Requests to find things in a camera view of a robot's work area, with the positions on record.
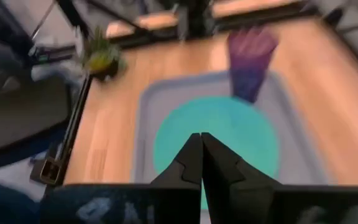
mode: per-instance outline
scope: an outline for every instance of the blue fabric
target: blue fabric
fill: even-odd
[[[0,185],[0,224],[39,223],[39,204],[26,194]]]

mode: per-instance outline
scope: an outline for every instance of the gray floor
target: gray floor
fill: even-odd
[[[23,24],[24,29],[31,33],[37,23],[41,20],[42,16],[45,14],[47,8],[52,3],[53,0],[3,0],[12,13],[18,18],[19,22]],[[116,11],[121,12],[128,18],[133,18],[140,14],[139,7],[133,4],[130,6],[123,6],[122,0],[119,1],[108,1],[101,0],[106,4],[110,5]],[[334,9],[336,6],[340,5],[343,0],[315,0],[323,9],[324,12],[329,12]],[[98,12],[95,12],[92,9],[88,9],[86,5],[81,3],[80,0],[75,0],[78,10],[87,20],[88,24],[91,27],[94,27],[96,24],[102,28],[106,28],[108,22],[110,21],[109,17],[101,15]],[[358,0],[354,0],[355,5],[351,6],[344,16],[339,27],[347,27],[351,25],[358,24]],[[161,7],[154,3],[153,0],[147,0],[147,4],[151,11],[159,11]],[[352,32],[346,35],[347,38],[358,47],[358,31]],[[51,14],[48,16],[45,21],[44,26],[41,28],[38,39],[43,39],[45,37],[52,37],[56,44],[68,44],[74,42],[73,32],[68,25],[65,16],[59,10],[57,6],[54,7]],[[17,190],[29,194],[35,200],[41,198],[44,192],[44,186],[33,183],[29,180],[31,172],[31,166],[28,163],[28,160],[24,160],[13,164],[11,166],[0,168],[0,183],[4,185],[11,186]]]

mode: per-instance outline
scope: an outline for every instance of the metal frame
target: metal frame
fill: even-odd
[[[84,35],[88,32],[85,22],[76,12],[74,5],[70,0],[58,0],[58,3],[62,11],[67,15],[67,18],[73,26],[80,26],[81,30],[84,32]],[[323,18],[323,13],[319,8],[306,1],[293,2],[284,6],[272,7],[269,9],[261,9],[252,12],[247,12],[243,14],[236,14],[233,16],[227,16],[219,18],[216,20],[216,25],[219,31],[225,31],[229,29],[235,29],[238,27],[250,27],[254,25],[262,25],[266,23],[278,22],[289,19],[296,19],[301,17],[310,17],[318,16]],[[342,32],[338,32],[336,28],[328,23],[328,21],[323,20],[326,23],[328,29],[345,45],[347,48],[356,56],[358,59],[358,50],[353,47],[343,36]],[[170,30],[168,34],[165,34],[163,37],[158,37],[156,34],[158,32],[165,32]],[[111,42],[121,46],[123,49],[134,48],[141,45],[149,45],[158,42],[163,42],[166,40],[177,40],[180,34],[178,34],[177,27],[169,27],[160,30],[150,30],[147,34],[142,32],[135,32],[134,34],[124,35],[122,37],[115,37],[111,39]],[[54,159],[58,161],[59,169],[62,169],[59,172],[59,175],[55,177],[53,181],[53,186],[62,185],[65,177],[65,172],[67,169],[68,161],[70,160],[70,155],[73,150],[73,145],[76,139],[76,134],[78,127],[81,122],[82,113],[85,107],[85,102],[88,96],[89,88],[91,86],[93,77],[88,77],[81,89],[81,95],[78,99],[77,106],[74,110],[73,116],[71,117],[70,124],[68,127],[67,135],[64,140],[63,153],[60,156],[55,157]]]

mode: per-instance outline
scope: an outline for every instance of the green plant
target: green plant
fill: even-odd
[[[104,37],[99,26],[95,28],[94,37],[84,42],[83,65],[91,71],[99,71],[116,61],[122,67],[121,52]]]

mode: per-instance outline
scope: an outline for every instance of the potted plant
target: potted plant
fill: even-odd
[[[83,66],[99,80],[115,76],[125,66],[120,50],[104,38],[100,27],[95,28],[94,37],[85,40],[83,47]]]

